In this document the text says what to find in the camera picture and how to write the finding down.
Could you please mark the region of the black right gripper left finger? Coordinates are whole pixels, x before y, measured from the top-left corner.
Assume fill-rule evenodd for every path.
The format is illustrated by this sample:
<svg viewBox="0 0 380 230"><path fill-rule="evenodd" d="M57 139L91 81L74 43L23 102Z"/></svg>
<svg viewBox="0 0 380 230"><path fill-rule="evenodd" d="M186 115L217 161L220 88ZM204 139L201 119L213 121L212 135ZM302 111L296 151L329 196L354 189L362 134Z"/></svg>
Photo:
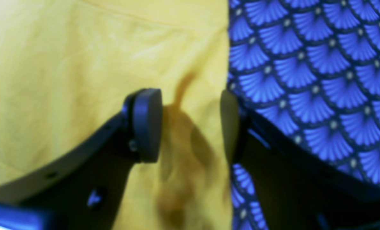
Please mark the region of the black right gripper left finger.
<svg viewBox="0 0 380 230"><path fill-rule="evenodd" d="M0 230L110 230L130 171L156 163L162 92L129 94L121 111L48 165L0 185Z"/></svg>

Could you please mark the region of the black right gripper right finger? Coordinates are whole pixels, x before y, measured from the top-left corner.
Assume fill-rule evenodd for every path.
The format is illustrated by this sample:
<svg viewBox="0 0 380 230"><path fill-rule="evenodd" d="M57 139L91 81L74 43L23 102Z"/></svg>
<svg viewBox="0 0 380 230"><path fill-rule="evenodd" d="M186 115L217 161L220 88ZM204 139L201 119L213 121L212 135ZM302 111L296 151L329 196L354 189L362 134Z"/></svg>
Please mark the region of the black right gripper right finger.
<svg viewBox="0 0 380 230"><path fill-rule="evenodd" d="M233 204L269 230L380 230L380 187L308 153L224 90L220 115Z"/></svg>

